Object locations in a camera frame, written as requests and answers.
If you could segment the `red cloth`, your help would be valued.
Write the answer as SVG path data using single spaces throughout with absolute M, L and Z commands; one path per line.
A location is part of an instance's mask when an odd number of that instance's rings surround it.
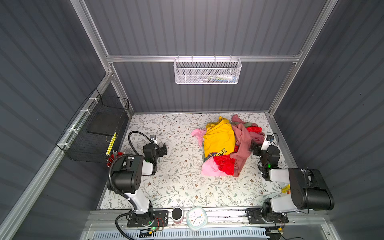
M 234 175 L 235 159 L 232 159 L 229 155 L 215 156 L 213 157 L 215 163 L 219 166 L 219 170 L 225 172 L 228 176 Z

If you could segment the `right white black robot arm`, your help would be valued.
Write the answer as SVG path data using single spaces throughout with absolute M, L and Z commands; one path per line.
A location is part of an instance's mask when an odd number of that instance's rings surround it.
M 255 219 L 267 224 L 288 223 L 287 213 L 301 213 L 306 210 L 330 211 L 335 200 L 321 172 L 315 169 L 299 169 L 278 167 L 280 150 L 275 145 L 263 149 L 261 144 L 251 141 L 250 151 L 260 157 L 258 169 L 267 182 L 287 184 L 287 194 L 280 197 L 267 198 Z

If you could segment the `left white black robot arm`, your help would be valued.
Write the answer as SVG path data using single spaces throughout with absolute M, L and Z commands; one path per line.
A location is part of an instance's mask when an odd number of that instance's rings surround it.
M 142 176 L 153 176 L 158 170 L 158 159 L 167 155 L 167 145 L 146 144 L 144 155 L 113 153 L 107 160 L 109 167 L 107 188 L 132 205 L 128 215 L 136 225 L 149 226 L 155 219 L 151 201 L 140 189 Z

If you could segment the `maroon shirt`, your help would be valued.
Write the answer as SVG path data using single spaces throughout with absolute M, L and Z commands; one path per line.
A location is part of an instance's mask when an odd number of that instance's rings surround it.
M 238 115 L 232 116 L 232 128 L 236 136 L 237 144 L 240 143 L 240 137 L 244 130 L 247 130 L 252 140 L 256 144 L 263 144 L 266 138 L 263 129 L 259 127 L 256 123 L 244 122 Z

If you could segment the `dusty rose shirt grey trim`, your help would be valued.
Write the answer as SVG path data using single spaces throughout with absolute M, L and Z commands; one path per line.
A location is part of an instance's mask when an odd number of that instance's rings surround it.
M 251 155 L 250 146 L 252 137 L 243 124 L 232 125 L 236 138 L 237 151 L 230 154 L 232 159 L 235 159 L 234 177 L 239 177 L 248 157 Z

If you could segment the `olive green shirt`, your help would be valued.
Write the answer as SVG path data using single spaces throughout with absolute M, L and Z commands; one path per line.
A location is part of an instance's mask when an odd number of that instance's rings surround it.
M 251 123 L 251 122 L 246 122 L 243 124 L 246 128 L 249 128 L 249 127 L 258 127 L 258 125 L 256 123 Z

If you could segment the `yellow tag on black basket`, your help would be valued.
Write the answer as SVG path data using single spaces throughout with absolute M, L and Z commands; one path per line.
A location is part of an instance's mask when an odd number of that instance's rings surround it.
M 108 148 L 107 148 L 107 151 L 106 151 L 106 156 L 110 156 L 111 155 L 111 152 L 113 151 L 113 147 L 114 147 L 114 143 L 117 139 L 117 132 L 115 132 L 109 142 L 109 145 L 108 145 Z

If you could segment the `yellow t-shirt with print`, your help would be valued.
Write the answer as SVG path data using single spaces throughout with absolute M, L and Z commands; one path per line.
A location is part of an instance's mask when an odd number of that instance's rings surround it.
M 206 125 L 203 139 L 205 158 L 228 155 L 235 150 L 235 133 L 230 121 L 223 117 L 219 117 L 216 123 Z

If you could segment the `light pink shirt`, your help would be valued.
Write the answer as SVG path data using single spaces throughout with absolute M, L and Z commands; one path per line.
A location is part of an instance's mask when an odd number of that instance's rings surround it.
M 191 135 L 198 141 L 199 147 L 204 150 L 204 135 L 206 131 L 202 129 L 195 129 L 191 132 Z M 219 170 L 219 166 L 215 163 L 213 157 L 205 157 L 203 154 L 202 175 L 206 177 L 225 177 L 228 176 L 225 172 Z

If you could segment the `mint green alarm clock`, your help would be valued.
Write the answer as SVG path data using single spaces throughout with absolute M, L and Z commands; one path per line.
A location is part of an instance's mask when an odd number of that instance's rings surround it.
M 208 215 L 202 207 L 194 207 L 187 212 L 187 226 L 192 231 L 198 231 L 208 224 Z

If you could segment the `white tube in basket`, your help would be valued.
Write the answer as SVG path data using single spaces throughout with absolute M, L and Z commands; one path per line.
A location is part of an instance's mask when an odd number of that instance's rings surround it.
M 222 81 L 227 83 L 237 83 L 238 82 L 238 76 L 237 75 L 217 75 L 214 77 L 216 81 Z

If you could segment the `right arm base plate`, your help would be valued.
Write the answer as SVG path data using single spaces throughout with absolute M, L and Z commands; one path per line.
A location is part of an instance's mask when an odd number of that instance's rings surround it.
M 275 213 L 263 208 L 248 208 L 245 210 L 249 224 L 282 224 L 289 223 L 288 216 L 282 213 Z

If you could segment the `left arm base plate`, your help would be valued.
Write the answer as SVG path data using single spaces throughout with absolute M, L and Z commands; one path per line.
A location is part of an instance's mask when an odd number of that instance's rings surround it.
M 145 214 L 131 214 L 127 216 L 127 227 L 166 227 L 168 219 L 169 211 L 149 211 Z

